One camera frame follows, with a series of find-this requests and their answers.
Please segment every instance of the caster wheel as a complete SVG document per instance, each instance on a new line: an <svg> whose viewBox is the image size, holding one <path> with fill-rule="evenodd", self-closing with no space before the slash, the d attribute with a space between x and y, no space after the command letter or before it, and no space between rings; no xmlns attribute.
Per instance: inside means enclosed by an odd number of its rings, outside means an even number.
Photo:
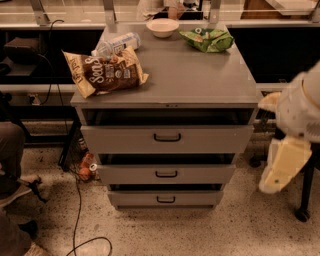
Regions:
<svg viewBox="0 0 320 256"><path fill-rule="evenodd" d="M252 168L258 168L261 165L261 161L260 161L259 157L257 157L257 156L251 157L250 161L249 161L249 165Z"/></svg>
<svg viewBox="0 0 320 256"><path fill-rule="evenodd" d="M308 210L298 209L295 212L295 216L301 222L307 222L310 219L310 213Z"/></svg>

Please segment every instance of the gray pants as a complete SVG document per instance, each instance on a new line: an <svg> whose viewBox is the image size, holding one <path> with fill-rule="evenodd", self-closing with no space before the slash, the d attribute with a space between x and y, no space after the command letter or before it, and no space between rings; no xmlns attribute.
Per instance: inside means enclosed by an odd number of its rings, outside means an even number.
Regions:
<svg viewBox="0 0 320 256"><path fill-rule="evenodd" d="M17 177L21 176L21 159L25 135L21 127L11 122L0 122L0 163L2 170ZM0 199L14 193L19 184L0 176Z"/></svg>
<svg viewBox="0 0 320 256"><path fill-rule="evenodd" d="M31 246L29 234L11 222L2 208L0 208L0 230L1 255L22 256L29 250Z"/></svg>

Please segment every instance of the brown chip bag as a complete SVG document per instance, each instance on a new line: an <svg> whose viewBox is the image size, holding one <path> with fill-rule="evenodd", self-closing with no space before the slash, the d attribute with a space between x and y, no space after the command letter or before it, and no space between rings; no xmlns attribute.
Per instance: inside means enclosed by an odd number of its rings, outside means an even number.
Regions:
<svg viewBox="0 0 320 256"><path fill-rule="evenodd" d="M110 59L63 52L72 80L84 98L138 87L147 81L131 46Z"/></svg>

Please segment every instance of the green chip bag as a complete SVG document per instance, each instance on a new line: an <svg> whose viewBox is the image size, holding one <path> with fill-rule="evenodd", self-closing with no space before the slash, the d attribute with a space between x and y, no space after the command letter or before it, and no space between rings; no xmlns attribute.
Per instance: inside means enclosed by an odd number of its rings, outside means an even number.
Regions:
<svg viewBox="0 0 320 256"><path fill-rule="evenodd" d="M220 29L196 28L191 31L180 31L180 35L189 45L202 52L223 52L234 42L229 32Z"/></svg>

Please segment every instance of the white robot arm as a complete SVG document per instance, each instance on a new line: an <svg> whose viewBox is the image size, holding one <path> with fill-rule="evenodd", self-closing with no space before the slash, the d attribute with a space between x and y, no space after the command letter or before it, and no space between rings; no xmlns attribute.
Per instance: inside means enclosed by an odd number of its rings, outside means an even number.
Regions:
<svg viewBox="0 0 320 256"><path fill-rule="evenodd" d="M267 97L259 107L275 111L277 127L286 137L271 141L259 188L264 193L276 193L308 161L311 143L320 143L320 62L308 73L298 75L281 94L270 95L271 104Z"/></svg>

